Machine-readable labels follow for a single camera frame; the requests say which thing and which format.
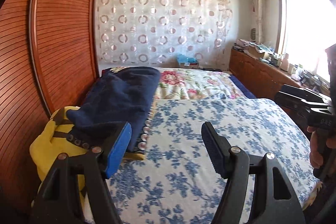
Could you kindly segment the navy T-shirt orange print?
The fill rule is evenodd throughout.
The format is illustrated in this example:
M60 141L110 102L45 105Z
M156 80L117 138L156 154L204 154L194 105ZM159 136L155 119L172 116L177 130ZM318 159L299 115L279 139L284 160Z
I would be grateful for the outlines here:
M161 74L151 67L128 67L103 71L78 110L68 110L73 128L67 140L89 146L109 136L117 122L131 125L127 150L136 150L138 139L150 113Z

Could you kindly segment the blue tissue box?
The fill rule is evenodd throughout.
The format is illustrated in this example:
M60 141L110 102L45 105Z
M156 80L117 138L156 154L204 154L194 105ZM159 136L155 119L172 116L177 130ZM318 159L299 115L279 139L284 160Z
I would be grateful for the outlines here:
M178 54L176 60L180 68L183 68L183 69L198 69L199 68L199 62L194 57L187 57L183 54Z

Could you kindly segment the yellow cloth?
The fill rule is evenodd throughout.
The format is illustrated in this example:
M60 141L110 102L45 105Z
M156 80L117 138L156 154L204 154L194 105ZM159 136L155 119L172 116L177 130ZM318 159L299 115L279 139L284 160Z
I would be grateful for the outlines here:
M30 155L37 166L38 176L43 181L55 159L61 153L68 156L83 155L88 151L87 146L75 145L67 140L67 135L72 130L74 124L67 118L70 110L77 111L78 106L66 106L56 110L43 132L30 145ZM145 160L149 129L153 113L149 113L135 144L133 151L126 152L123 161Z

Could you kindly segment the floral pink bed blanket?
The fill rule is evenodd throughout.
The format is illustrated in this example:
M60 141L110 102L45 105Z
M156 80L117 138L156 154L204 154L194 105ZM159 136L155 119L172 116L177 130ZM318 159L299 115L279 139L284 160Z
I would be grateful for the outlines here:
M160 76L155 98L161 100L255 99L229 72L183 68L128 67L131 72L155 72Z

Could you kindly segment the white bottle on sideboard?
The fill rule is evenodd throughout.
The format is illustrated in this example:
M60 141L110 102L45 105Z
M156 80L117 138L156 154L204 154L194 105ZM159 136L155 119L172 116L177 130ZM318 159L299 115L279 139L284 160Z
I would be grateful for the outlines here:
M288 72L288 69L289 69L289 54L288 53L284 55L284 58L282 59L282 62L280 65L280 69L282 71Z

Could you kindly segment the wooden sideboard cabinet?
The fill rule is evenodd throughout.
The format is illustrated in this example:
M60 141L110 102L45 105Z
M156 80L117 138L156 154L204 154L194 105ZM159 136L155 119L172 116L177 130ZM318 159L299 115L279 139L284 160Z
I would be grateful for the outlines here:
M257 98L274 100L276 93L285 84L305 88L280 69L237 50L231 50L229 69Z

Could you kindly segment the sheer circle-patterned curtain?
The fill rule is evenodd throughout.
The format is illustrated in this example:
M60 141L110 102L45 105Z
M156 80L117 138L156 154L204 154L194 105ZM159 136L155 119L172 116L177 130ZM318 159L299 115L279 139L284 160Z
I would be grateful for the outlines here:
M230 0L96 0L98 63L222 68L232 16Z

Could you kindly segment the dark circle-patterned cloth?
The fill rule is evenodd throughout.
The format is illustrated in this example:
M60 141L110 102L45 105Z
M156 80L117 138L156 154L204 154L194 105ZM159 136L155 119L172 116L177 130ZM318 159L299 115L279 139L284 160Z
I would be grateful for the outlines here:
M120 133L122 126L130 126L127 151L144 154L155 104L151 106L126 107L81 107L68 110L67 118L73 124L67 140L85 149L101 145L108 137Z

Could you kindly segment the clutter pile on sideboard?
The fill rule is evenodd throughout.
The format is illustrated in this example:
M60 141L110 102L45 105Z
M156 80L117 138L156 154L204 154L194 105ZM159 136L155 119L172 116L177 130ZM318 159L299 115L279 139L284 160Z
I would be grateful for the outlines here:
M256 44L244 39L237 39L234 46L246 54L256 57L257 59L267 59L273 55L273 52L264 44Z

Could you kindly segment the window side curtain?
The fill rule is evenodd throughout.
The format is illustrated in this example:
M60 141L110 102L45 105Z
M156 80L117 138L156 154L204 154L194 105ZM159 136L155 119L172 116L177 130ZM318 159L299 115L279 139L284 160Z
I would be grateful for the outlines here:
M255 42L262 44L264 42L264 2L265 0L252 0L253 16L252 28L255 29Z

